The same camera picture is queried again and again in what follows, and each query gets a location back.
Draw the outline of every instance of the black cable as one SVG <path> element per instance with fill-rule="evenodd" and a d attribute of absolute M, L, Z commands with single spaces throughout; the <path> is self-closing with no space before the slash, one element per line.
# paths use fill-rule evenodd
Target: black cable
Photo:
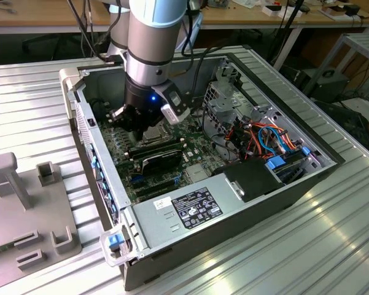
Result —
<path fill-rule="evenodd" d="M 108 30 L 105 34 L 102 35 L 102 37 L 98 40 L 97 44 L 95 45 L 101 45 L 103 42 L 105 42 L 106 38 L 110 35 L 112 28 L 117 25 L 118 21 L 120 20 L 120 17 L 122 16 L 122 3 L 120 0 L 116 0 L 116 5 L 118 6 L 118 14 L 115 21 L 109 26 Z"/>
<path fill-rule="evenodd" d="M 363 87 L 363 85 L 364 85 L 363 83 L 365 83 L 368 69 L 369 69 L 369 60 L 368 60 L 367 69 L 366 69 L 366 71 L 365 71 L 365 73 L 364 73 L 363 79 L 362 79 L 362 81 L 359 83 L 359 86 L 358 86 L 358 88 L 357 88 L 358 90 L 359 90 L 359 89 L 361 89 L 361 88 Z"/>
<path fill-rule="evenodd" d="M 299 8 L 303 5 L 303 3 L 304 3 L 304 0 L 298 0 L 296 2 L 295 8 L 294 8 L 292 14 L 290 15 L 290 17 L 289 17 L 282 33 L 279 34 L 278 37 L 277 37 L 276 44 L 280 44 L 280 42 L 282 42 L 284 44 L 285 40 L 287 39 L 287 36 L 289 35 L 289 28 L 290 28 L 292 22 L 294 21 L 296 15 L 297 15 L 297 12 L 299 11 Z M 272 59 L 274 57 L 274 53 L 276 52 L 277 46 L 278 45 L 272 45 L 271 46 L 271 50 L 268 53 L 268 56 L 267 56 L 267 59 L 266 59 L 269 63 L 272 61 Z"/>
<path fill-rule="evenodd" d="M 350 80 L 353 80 L 353 78 L 357 77 L 358 75 L 360 75 L 360 74 L 362 74 L 362 73 L 364 73 L 365 71 L 368 71 L 368 70 L 369 70 L 369 68 L 368 68 L 368 69 L 364 69 L 364 70 L 362 70 L 362 71 L 360 71 L 360 72 L 357 72 L 356 74 L 354 74 L 354 75 L 350 78 Z M 348 92 L 354 92 L 354 94 L 355 94 L 355 93 L 357 93 L 358 88 L 356 88 L 356 89 L 354 89 L 354 90 L 348 90 L 347 92 L 344 92 L 347 86 L 348 86 L 348 83 L 345 85 L 345 87 L 344 87 L 343 91 L 341 91 L 340 95 L 345 95 L 345 94 L 346 94 L 346 93 L 348 93 Z"/>
<path fill-rule="evenodd" d="M 94 44 L 93 17 L 91 16 L 90 0 L 87 0 L 87 8 L 88 8 L 88 17 L 89 17 L 89 20 L 90 20 L 91 43 Z"/>
<path fill-rule="evenodd" d="M 345 67 L 344 71 L 342 72 L 343 74 L 348 70 L 348 68 L 352 65 L 352 63 L 356 60 L 355 56 L 353 59 L 351 59 L 351 61 L 347 64 L 347 66 Z"/>
<path fill-rule="evenodd" d="M 287 10 L 288 10 L 288 0 L 287 0 L 287 5 L 285 6 L 285 12 L 284 12 L 284 16 L 282 17 L 282 20 L 281 20 L 281 23 L 280 23 L 280 27 L 277 30 L 277 34 L 280 32 L 280 30 L 282 28 L 282 24 L 284 23 L 285 16 L 287 15 Z M 269 51 L 268 51 L 268 56 L 270 54 L 271 48 L 274 46 L 274 43 L 276 43 L 276 39 L 277 39 L 276 37 L 277 37 L 277 35 L 274 37 L 272 43 L 270 44 Z"/>
<path fill-rule="evenodd" d="M 184 71 L 184 73 L 188 72 L 193 64 L 194 64 L 194 50 L 193 50 L 193 46 L 192 46 L 192 42 L 191 42 L 191 37 L 192 37 L 192 27 L 193 27 L 193 18 L 192 18 L 192 14 L 191 14 L 191 8 L 190 8 L 190 3 L 189 1 L 187 1 L 187 14 L 188 14 L 188 32 L 187 29 L 185 28 L 185 23 L 183 22 L 183 27 L 184 27 L 184 31 L 187 35 L 187 38 L 184 41 L 183 47 L 182 47 L 182 56 L 183 57 L 190 57 L 190 64 L 188 65 L 187 69 Z M 190 47 L 190 55 L 185 53 L 185 49 L 187 48 L 187 45 L 189 45 Z"/>
<path fill-rule="evenodd" d="M 205 56 L 206 56 L 208 53 L 212 53 L 212 52 L 215 52 L 215 51 L 217 51 L 217 50 L 220 50 L 222 47 L 224 47 L 224 46 L 225 46 L 225 44 L 226 44 L 227 42 L 228 42 L 228 40 L 227 40 L 227 39 L 221 40 L 221 41 L 219 41 L 218 43 L 216 43 L 216 45 L 217 45 L 217 44 L 220 44 L 220 43 L 223 43 L 223 45 L 221 45 L 221 46 L 217 46 L 217 47 L 215 47 L 214 49 L 213 49 L 213 46 L 210 46 L 210 47 L 208 47 L 207 49 L 205 49 L 205 50 L 204 50 L 204 52 L 202 52 L 202 53 L 201 53 L 201 55 L 200 55 L 200 59 L 199 59 L 199 62 L 198 62 L 198 64 L 197 64 L 197 66 L 196 66 L 196 70 L 195 70 L 195 74 L 194 74 L 194 80 L 193 80 L 193 82 L 192 82 L 192 89 L 191 89 L 191 92 L 190 92 L 190 98 L 191 98 L 191 99 L 193 98 L 193 96 L 194 96 L 194 94 L 195 94 L 196 83 L 198 82 L 198 75 L 199 75 L 199 71 L 200 71 L 200 69 L 201 69 L 201 65 L 202 65 L 202 62 L 203 62 L 203 60 L 204 60 Z"/>
<path fill-rule="evenodd" d="M 106 61 L 106 59 L 104 57 L 102 57 L 95 49 L 94 44 L 91 43 L 91 40 L 89 40 L 88 36 L 87 36 L 87 30 L 85 29 L 84 24 L 82 23 L 78 13 L 75 10 L 74 4 L 72 3 L 72 0 L 67 0 L 67 3 L 69 5 L 69 8 L 71 9 L 72 14 L 74 15 L 76 22 L 78 23 L 80 32 L 82 33 L 83 37 L 86 40 L 87 45 L 90 47 L 91 51 L 93 52 L 93 54 L 98 57 L 100 60 L 102 60 L 103 62 Z"/>
<path fill-rule="evenodd" d="M 86 0 L 82 1 L 82 15 L 80 19 L 84 21 L 86 30 L 87 30 L 87 18 L 86 18 Z M 85 49 L 84 49 L 84 36 L 80 34 L 80 50 L 82 51 L 83 57 L 86 57 Z"/>

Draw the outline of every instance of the motherboard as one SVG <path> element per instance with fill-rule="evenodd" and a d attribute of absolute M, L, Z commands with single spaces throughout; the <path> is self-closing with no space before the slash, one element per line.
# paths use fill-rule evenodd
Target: motherboard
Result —
<path fill-rule="evenodd" d="M 133 204 L 201 181 L 223 165 L 216 146 L 188 116 L 179 125 L 163 120 L 136 141 L 133 134 L 99 123 L 126 193 Z"/>

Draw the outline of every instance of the aluminum extrusion table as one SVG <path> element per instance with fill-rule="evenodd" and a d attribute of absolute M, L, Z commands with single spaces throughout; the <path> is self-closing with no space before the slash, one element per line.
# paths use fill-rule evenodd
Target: aluminum extrusion table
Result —
<path fill-rule="evenodd" d="M 303 91 L 304 94 L 308 94 L 311 89 L 313 89 L 320 76 L 326 70 L 326 67 L 332 62 L 334 56 L 340 51 L 344 44 L 348 45 L 351 49 L 337 66 L 337 71 L 342 72 L 356 52 L 369 59 L 369 34 L 342 34 L 329 54 L 325 57 L 325 60 L 320 65 L 315 75 L 313 75 L 311 80 L 307 83 Z"/>
<path fill-rule="evenodd" d="M 369 293 L 369 152 L 255 52 L 230 47 L 336 149 L 346 163 L 294 206 L 128 294 Z M 83 250 L 0 288 L 0 294 L 121 294 L 118 268 L 99 248 L 102 231 L 61 97 L 58 70 L 97 59 L 0 66 L 0 152 L 20 170 L 61 167 Z M 249 81 L 243 88 L 265 101 Z"/>

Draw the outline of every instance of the blue cable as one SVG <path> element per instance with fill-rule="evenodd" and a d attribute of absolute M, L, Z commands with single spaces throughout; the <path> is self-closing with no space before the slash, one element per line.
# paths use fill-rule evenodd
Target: blue cable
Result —
<path fill-rule="evenodd" d="M 258 139 L 259 139 L 259 143 L 261 146 L 263 146 L 265 149 L 267 149 L 268 151 L 272 152 L 273 155 L 276 155 L 276 152 L 274 152 L 271 148 L 265 146 L 265 144 L 263 143 L 263 140 L 262 140 L 262 136 L 261 136 L 261 131 L 262 131 L 263 128 L 261 128 L 261 130 L 259 130 L 259 133 L 258 133 Z"/>
<path fill-rule="evenodd" d="M 174 178 L 174 185 L 175 185 L 175 186 L 179 184 L 180 177 L 182 177 L 182 172 L 180 172 L 180 174 L 179 174 L 179 175 L 177 175 L 177 176 Z"/>
<path fill-rule="evenodd" d="M 269 149 L 268 147 L 266 147 L 263 143 L 263 140 L 261 139 L 261 133 L 262 133 L 262 130 L 263 129 L 268 129 L 268 130 L 271 130 L 276 136 L 277 136 L 277 139 L 278 141 L 280 142 L 280 145 L 286 150 L 286 151 L 291 151 L 291 149 L 288 147 L 288 145 L 286 145 L 282 140 L 281 140 L 281 137 L 279 136 L 279 134 L 277 133 L 277 131 L 271 127 L 262 127 L 260 130 L 259 130 L 259 133 L 258 133 L 258 138 L 259 138 L 259 141 L 260 141 L 260 144 L 265 148 L 267 149 L 268 151 L 272 151 L 272 153 L 274 155 L 276 155 L 276 153 Z"/>

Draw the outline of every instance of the desk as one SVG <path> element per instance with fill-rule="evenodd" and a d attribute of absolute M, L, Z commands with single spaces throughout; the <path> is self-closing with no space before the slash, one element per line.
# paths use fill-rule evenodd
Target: desk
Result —
<path fill-rule="evenodd" d="M 229 47 L 217 53 L 224 52 L 257 73 L 346 163 L 292 207 L 130 294 L 369 291 L 369 152 L 254 51 Z M 98 64 L 89 58 L 0 66 L 0 137 L 16 153 L 19 170 L 48 160 L 60 166 L 82 244 L 77 256 L 5 285 L 0 295 L 125 294 L 118 268 L 105 263 L 98 243 L 103 229 L 58 80 L 62 68 Z M 257 103 L 265 102 L 243 82 Z M 22 145 L 16 136 L 25 139 Z"/>
<path fill-rule="evenodd" d="M 80 10 L 81 0 L 74 0 Z M 110 17 L 104 5 L 91 1 L 94 31 L 107 31 Z M 42 34 L 42 33 L 74 33 L 79 32 L 77 23 L 65 0 L 14 0 L 13 8 L 17 15 L 0 12 L 0 34 Z M 311 6 L 308 14 L 303 14 L 292 24 L 292 32 L 281 50 L 274 68 L 280 69 L 303 28 L 358 28 L 364 27 L 369 33 L 369 19 L 361 23 L 334 21 L 318 11 L 319 6 Z M 266 29 L 278 28 L 281 18 L 269 17 L 260 7 L 248 9 L 231 2 L 226 9 L 206 8 L 201 29 Z"/>
<path fill-rule="evenodd" d="M 360 28 L 363 27 L 364 33 L 369 33 L 369 18 L 360 20 L 341 20 L 335 21 L 320 13 L 321 6 L 310 6 L 311 11 L 296 18 L 291 28 L 291 34 L 285 46 L 279 54 L 274 68 L 279 70 L 284 64 L 290 50 L 304 28 Z M 221 29 L 275 29 L 281 24 L 280 17 L 269 17 L 262 12 L 262 8 L 255 6 L 251 9 L 231 2 L 227 9 L 208 8 L 202 11 L 204 18 L 201 29 L 221 30 Z"/>
<path fill-rule="evenodd" d="M 81 14 L 82 0 L 72 1 L 78 14 Z M 18 14 L 0 11 L 0 34 L 80 32 L 66 0 L 12 0 L 12 2 L 11 8 Z M 90 2 L 94 31 L 107 31 L 110 23 L 109 12 L 103 3 L 94 0 Z"/>

